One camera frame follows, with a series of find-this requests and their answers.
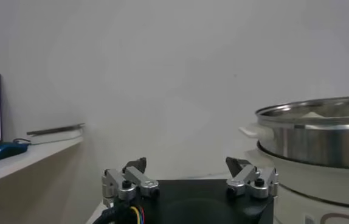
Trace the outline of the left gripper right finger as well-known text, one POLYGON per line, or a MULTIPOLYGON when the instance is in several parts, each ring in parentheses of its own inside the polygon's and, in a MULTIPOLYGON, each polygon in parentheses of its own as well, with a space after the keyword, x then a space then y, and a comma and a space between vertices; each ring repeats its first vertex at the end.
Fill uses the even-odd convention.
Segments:
POLYGON ((274 167, 259 169, 245 159, 233 157, 227 157, 226 164, 232 176, 226 180, 226 195, 229 199, 234 200, 246 192, 257 200, 278 195, 278 172, 274 167))

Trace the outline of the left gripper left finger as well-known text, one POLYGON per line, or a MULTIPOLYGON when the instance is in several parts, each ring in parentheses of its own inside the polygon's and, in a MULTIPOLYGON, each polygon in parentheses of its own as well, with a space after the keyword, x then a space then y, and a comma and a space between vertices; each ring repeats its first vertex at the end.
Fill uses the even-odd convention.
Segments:
POLYGON ((106 169, 102 175, 103 204, 106 207, 114 205, 116 200, 132 201, 137 197, 156 199, 160 196, 158 180, 145 175, 146 157, 129 161, 121 171, 106 169))

